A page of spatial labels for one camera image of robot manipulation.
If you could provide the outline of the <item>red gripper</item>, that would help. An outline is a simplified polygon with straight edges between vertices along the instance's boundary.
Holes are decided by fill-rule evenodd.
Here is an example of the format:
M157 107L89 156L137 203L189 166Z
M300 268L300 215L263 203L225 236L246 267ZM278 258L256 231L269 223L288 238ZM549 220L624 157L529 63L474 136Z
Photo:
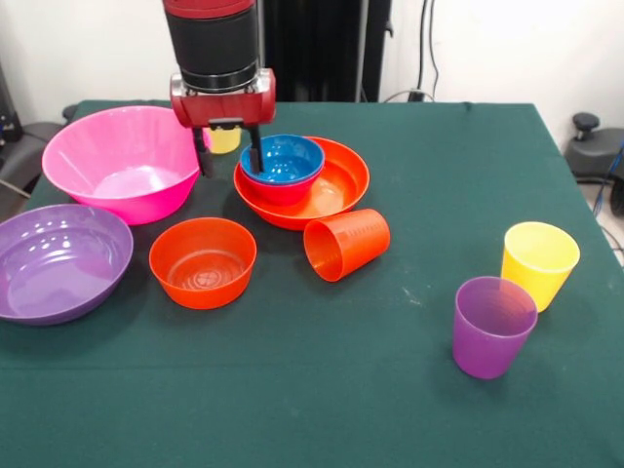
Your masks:
M258 72L251 85L223 94L191 92L180 73L170 80L172 109L179 123L192 128L193 143L201 175L214 175L212 153L202 128L221 124L248 127L251 138L250 165L254 174L264 171L259 125L269 124L276 114L276 78L273 72Z

